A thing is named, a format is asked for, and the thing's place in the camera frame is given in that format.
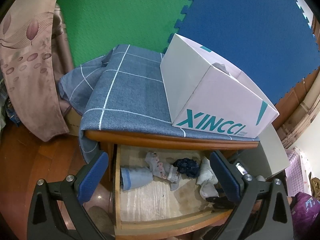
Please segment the wooden door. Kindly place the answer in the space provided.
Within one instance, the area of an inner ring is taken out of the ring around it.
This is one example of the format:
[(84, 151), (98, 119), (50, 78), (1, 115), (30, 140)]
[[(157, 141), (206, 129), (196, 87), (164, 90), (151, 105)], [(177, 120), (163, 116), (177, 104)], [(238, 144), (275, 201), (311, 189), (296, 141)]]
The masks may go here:
[(306, 77), (302, 78), (278, 101), (275, 107), (279, 112), (279, 116), (276, 118), (276, 120), (274, 120), (274, 122), (272, 122), (275, 130), (278, 130), (283, 125), (283, 123), (291, 116), (291, 114), (304, 100), (318, 73), (319, 67), (313, 72), (309, 73)]

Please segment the wooden nightstand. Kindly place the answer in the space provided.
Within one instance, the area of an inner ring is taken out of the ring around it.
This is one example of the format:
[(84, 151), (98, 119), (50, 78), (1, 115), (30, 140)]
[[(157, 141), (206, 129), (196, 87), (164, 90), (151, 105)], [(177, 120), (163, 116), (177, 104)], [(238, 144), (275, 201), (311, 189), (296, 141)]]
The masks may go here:
[(257, 141), (195, 139), (120, 131), (86, 130), (84, 136), (87, 139), (100, 142), (101, 148), (107, 150), (107, 153), (109, 154), (114, 153), (114, 145), (170, 150), (226, 150), (231, 153), (234, 153), (237, 150), (256, 148), (258, 146)]

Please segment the navy patterned underwear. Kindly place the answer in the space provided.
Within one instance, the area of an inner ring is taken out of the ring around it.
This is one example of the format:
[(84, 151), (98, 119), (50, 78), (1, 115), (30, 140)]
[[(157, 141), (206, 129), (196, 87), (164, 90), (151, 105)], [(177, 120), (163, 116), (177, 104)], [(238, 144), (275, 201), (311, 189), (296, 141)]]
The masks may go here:
[(200, 165), (194, 159), (177, 159), (172, 165), (177, 168), (179, 173), (186, 175), (188, 178), (195, 179), (200, 174)]

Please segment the white folded underwear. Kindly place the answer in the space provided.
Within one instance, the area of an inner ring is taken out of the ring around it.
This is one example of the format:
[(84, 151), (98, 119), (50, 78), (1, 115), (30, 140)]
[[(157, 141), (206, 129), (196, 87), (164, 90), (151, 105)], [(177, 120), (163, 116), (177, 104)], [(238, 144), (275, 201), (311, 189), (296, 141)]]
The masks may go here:
[(200, 164), (199, 176), (197, 177), (196, 184), (202, 185), (206, 182), (216, 185), (218, 183), (218, 179), (210, 166), (209, 159), (203, 157)]

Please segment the green foam mat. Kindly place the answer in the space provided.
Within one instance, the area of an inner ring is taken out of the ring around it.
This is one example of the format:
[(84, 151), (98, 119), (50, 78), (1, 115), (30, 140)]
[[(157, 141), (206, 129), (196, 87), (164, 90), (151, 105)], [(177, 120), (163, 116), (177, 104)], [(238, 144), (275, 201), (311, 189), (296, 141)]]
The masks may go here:
[(57, 0), (76, 66), (119, 44), (163, 52), (189, 0)]

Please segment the light blue rolled underwear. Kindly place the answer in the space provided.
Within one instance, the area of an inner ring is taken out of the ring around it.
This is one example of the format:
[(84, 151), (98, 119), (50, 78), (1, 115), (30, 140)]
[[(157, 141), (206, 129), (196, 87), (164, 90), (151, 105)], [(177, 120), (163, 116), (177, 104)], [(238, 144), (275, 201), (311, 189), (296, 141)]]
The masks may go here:
[(124, 191), (143, 187), (153, 181), (153, 174), (147, 167), (121, 167), (120, 173)]

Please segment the pink floral curtain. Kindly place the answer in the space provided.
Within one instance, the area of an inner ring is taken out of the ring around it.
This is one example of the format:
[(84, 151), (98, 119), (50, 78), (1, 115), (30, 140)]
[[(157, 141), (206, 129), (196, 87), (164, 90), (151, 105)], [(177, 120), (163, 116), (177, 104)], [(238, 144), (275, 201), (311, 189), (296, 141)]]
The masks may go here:
[(15, 0), (1, 21), (1, 71), (18, 118), (42, 141), (69, 132), (57, 83), (73, 68), (56, 0)]

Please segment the white XINCCI shoe box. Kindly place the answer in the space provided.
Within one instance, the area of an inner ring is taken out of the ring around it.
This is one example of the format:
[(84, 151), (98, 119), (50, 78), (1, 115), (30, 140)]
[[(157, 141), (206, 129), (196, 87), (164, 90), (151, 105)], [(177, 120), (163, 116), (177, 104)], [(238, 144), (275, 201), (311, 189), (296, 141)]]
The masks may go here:
[(184, 36), (173, 35), (160, 69), (174, 127), (255, 138), (279, 115), (245, 72)]

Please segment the grey cabinet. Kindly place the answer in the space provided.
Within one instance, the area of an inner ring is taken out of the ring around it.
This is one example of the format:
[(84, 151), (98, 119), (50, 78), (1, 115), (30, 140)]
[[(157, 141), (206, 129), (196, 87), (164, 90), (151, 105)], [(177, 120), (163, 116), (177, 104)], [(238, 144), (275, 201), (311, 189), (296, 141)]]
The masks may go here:
[(290, 164), (285, 148), (272, 125), (267, 126), (259, 135), (256, 148), (239, 150), (228, 161), (240, 164), (240, 170), (252, 176), (269, 179), (282, 172)]

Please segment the white underwear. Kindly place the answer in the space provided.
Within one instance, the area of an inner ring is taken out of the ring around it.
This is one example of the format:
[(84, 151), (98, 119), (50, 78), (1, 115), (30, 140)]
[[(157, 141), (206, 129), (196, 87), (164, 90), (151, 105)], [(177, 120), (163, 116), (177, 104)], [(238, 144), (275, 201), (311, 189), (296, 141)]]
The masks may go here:
[(209, 159), (203, 157), (200, 164), (199, 176), (197, 177), (196, 184), (202, 185), (206, 182), (216, 185), (218, 183), (218, 179), (210, 166)]
[(206, 200), (207, 198), (219, 197), (219, 193), (210, 181), (205, 181), (201, 184), (200, 196)]

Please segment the floral grey underwear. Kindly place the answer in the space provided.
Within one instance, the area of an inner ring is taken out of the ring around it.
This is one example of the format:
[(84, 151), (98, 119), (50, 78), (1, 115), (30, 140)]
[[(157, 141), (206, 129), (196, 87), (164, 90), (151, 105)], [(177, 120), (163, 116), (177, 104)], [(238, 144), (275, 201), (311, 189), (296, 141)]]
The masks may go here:
[(149, 151), (146, 154), (145, 162), (148, 164), (152, 174), (158, 178), (167, 180), (170, 183), (170, 190), (178, 189), (181, 179), (181, 174), (178, 168), (164, 161), (162, 162), (156, 152)]

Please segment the wooden drawer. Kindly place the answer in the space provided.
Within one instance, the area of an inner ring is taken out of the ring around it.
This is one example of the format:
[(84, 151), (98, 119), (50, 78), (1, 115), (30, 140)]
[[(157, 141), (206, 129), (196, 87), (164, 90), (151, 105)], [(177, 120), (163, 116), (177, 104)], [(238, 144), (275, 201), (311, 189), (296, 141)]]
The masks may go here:
[(114, 230), (116, 239), (165, 239), (224, 222), (230, 210), (214, 209), (201, 198), (195, 179), (182, 178), (171, 191), (155, 178), (137, 189), (120, 187), (122, 167), (144, 167), (148, 148), (119, 145), (114, 166)]

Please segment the blue checked cloth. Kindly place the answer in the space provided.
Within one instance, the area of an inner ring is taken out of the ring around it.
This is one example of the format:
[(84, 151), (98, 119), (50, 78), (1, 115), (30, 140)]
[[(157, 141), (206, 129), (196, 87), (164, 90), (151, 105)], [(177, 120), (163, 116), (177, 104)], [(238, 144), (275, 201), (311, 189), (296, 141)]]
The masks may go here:
[(79, 145), (86, 162), (102, 150), (100, 142), (84, 136), (86, 130), (259, 141), (173, 127), (160, 71), (162, 59), (161, 53), (122, 44), (60, 79), (61, 97), (81, 115)]

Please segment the white bra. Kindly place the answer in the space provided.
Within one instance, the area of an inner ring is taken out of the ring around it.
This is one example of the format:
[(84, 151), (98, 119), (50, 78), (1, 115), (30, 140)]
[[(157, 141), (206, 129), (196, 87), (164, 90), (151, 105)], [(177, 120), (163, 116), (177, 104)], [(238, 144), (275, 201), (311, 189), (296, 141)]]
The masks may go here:
[(219, 70), (221, 70), (225, 74), (230, 75), (229, 71), (226, 69), (224, 64), (220, 64), (218, 62), (215, 62), (215, 63), (212, 64), (212, 66), (217, 68), (217, 69), (219, 69)]

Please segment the blue foam mat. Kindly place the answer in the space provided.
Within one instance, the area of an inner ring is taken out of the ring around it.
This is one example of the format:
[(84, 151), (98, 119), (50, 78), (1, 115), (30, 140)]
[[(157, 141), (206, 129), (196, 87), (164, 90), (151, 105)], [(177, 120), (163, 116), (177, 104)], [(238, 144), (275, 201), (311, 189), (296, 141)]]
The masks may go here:
[(296, 0), (190, 0), (178, 34), (243, 70), (277, 103), (319, 67), (319, 50)]

